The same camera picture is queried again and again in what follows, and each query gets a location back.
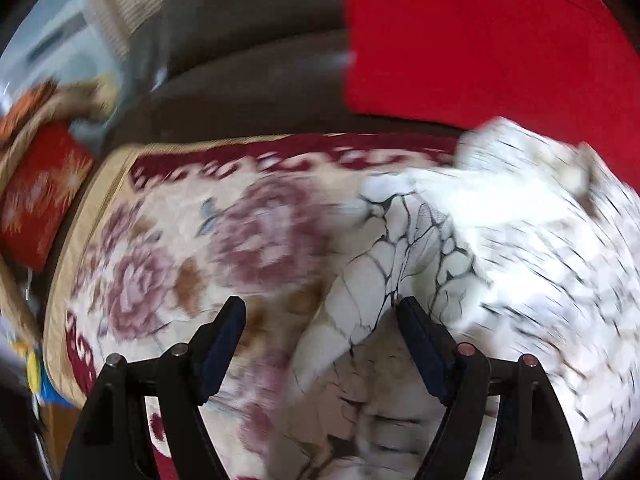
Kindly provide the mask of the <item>white black-patterned coat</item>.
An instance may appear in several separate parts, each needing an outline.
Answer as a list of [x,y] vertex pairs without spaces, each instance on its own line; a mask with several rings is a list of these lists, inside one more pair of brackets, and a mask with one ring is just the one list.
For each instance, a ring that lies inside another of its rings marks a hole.
[[582,474],[639,420],[639,197],[588,145],[505,119],[454,164],[364,179],[342,258],[300,338],[274,420],[270,479],[409,479],[442,421],[399,333],[414,297],[485,356],[540,359]]

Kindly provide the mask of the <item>blue yellow water bottle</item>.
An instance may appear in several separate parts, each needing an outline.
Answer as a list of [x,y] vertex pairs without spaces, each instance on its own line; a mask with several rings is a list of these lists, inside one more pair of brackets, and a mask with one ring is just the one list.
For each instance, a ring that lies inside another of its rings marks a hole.
[[39,349],[29,347],[23,341],[10,341],[10,348],[24,361],[29,390],[40,404],[58,404],[72,408],[73,404],[64,399],[53,387],[49,379]]

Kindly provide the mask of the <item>beige padded jacket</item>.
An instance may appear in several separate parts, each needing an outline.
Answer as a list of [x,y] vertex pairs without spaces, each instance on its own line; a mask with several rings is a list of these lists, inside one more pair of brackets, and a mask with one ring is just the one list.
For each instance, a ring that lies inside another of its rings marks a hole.
[[[50,99],[9,145],[1,147],[1,203],[9,180],[40,127],[57,120],[67,120],[70,125],[78,120],[103,124],[114,112],[119,94],[114,78],[102,75],[71,84],[56,83],[58,86]],[[20,291],[18,278],[11,268],[13,263],[2,255],[1,249],[1,313],[11,323],[17,338],[35,347],[42,339],[42,329]]]

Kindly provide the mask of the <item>floral red beige blanket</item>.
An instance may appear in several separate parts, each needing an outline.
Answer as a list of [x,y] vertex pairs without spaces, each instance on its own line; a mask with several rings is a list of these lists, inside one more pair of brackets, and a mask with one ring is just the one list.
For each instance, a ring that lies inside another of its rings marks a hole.
[[329,285],[338,206],[370,174],[440,165],[455,146],[427,133],[329,133],[114,151],[49,292],[55,390],[83,404],[110,353],[158,356],[239,296],[246,330],[202,416],[229,476],[262,478],[288,361]]

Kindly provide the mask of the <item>red gift box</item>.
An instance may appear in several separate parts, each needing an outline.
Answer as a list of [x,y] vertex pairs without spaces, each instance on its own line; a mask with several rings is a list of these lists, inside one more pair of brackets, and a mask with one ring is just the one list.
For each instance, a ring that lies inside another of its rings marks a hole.
[[2,196],[2,255],[41,272],[92,166],[92,155],[70,134],[70,122],[40,127]]

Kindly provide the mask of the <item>orange black patterned cloth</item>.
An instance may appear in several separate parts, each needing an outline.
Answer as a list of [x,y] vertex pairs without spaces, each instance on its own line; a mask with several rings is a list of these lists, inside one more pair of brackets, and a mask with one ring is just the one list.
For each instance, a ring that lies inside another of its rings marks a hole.
[[56,91],[58,84],[48,79],[25,91],[1,119],[1,146],[9,145],[21,128]]

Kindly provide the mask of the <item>red blanket on sofa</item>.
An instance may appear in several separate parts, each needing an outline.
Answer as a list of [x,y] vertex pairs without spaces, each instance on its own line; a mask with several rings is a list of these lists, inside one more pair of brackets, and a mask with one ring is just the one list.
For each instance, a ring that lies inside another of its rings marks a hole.
[[639,182],[639,57],[601,0],[346,0],[360,114],[472,128],[502,116],[590,144]]

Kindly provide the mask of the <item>silver floral refrigerator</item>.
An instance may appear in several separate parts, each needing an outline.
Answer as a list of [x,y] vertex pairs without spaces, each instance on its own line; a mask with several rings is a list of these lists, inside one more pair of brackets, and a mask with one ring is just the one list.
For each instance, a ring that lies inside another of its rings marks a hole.
[[102,75],[122,84],[122,62],[91,1],[37,0],[1,49],[1,111],[45,79],[70,84]]

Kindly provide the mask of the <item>dark brown leather sofa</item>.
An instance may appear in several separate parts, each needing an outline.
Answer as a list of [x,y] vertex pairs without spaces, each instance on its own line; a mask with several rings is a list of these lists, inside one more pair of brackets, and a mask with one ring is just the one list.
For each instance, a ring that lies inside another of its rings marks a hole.
[[165,0],[134,33],[116,110],[86,144],[103,155],[128,143],[287,133],[460,134],[353,113],[351,62],[344,0]]

